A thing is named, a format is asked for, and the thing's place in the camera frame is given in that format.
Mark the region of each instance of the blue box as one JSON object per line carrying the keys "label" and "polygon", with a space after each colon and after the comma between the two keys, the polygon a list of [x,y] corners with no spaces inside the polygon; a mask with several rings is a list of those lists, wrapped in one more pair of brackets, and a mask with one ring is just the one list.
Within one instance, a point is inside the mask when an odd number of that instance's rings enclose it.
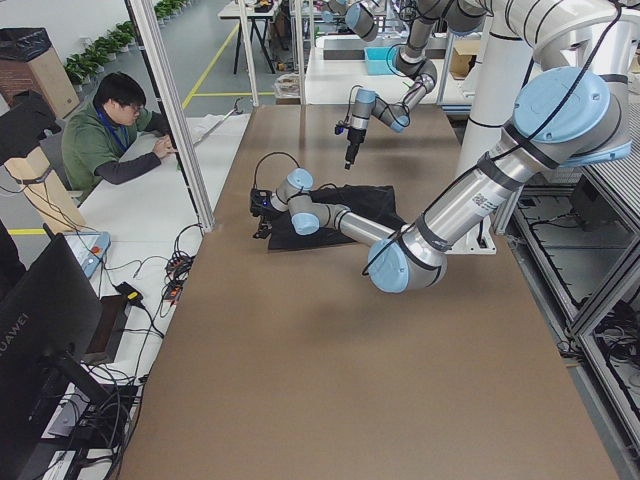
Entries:
{"label": "blue box", "polygon": [[367,47],[364,49],[364,63],[369,75],[395,75],[392,67],[396,47]]}

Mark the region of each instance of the computer monitor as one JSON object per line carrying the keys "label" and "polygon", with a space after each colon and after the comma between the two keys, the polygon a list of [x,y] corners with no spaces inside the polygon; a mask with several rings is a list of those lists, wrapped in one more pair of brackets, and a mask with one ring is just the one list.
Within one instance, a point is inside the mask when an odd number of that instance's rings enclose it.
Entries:
{"label": "computer monitor", "polygon": [[70,382],[108,396],[79,363],[101,310],[62,235],[0,303],[0,479],[20,476]]}

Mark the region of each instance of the white wall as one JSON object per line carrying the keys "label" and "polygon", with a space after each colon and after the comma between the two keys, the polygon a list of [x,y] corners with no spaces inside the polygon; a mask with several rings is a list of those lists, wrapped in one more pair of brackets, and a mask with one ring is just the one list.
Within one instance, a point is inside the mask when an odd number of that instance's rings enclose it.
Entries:
{"label": "white wall", "polygon": [[0,1],[0,28],[46,28],[62,62],[84,49],[81,38],[95,40],[128,19],[124,0]]}

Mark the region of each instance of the trash bag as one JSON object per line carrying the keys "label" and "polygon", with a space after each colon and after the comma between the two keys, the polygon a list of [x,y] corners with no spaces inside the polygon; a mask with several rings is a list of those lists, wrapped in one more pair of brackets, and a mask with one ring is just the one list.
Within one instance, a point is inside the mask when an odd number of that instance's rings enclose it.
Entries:
{"label": "trash bag", "polygon": [[[309,194],[314,202],[346,205],[353,213],[393,230],[406,223],[396,213],[395,192],[390,185],[327,186]],[[271,227],[269,250],[301,250],[353,242],[351,238],[331,228],[320,228],[311,235],[298,235],[291,225],[289,212],[274,220]]]}
{"label": "trash bag", "polygon": [[0,28],[0,59],[28,62],[50,48],[44,28]]}

